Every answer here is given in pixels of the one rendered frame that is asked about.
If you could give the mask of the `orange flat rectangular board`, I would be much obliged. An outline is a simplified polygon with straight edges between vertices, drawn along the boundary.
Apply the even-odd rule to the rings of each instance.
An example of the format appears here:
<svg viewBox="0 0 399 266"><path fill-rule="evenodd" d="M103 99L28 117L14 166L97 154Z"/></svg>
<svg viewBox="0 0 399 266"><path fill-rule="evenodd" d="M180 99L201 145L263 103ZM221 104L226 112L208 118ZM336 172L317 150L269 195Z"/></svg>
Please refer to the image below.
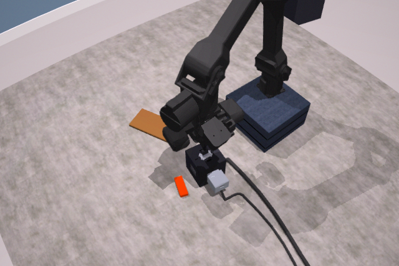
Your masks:
<svg viewBox="0 0 399 266"><path fill-rule="evenodd" d="M162 129L166 127L166 125L162 121L160 115L142 108L129 125L132 128L166 142L162 134Z"/></svg>

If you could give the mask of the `orange-red rectangular block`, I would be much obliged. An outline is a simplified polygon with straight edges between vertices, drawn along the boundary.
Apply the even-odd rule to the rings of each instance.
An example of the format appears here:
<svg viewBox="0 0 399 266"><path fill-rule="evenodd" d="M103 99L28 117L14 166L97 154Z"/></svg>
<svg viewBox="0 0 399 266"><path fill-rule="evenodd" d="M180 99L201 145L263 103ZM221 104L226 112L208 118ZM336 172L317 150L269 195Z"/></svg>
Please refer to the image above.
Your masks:
<svg viewBox="0 0 399 266"><path fill-rule="evenodd" d="M188 196L188 191L186 190L186 186L184 184L182 176L175 177L175 182L181 197Z"/></svg>

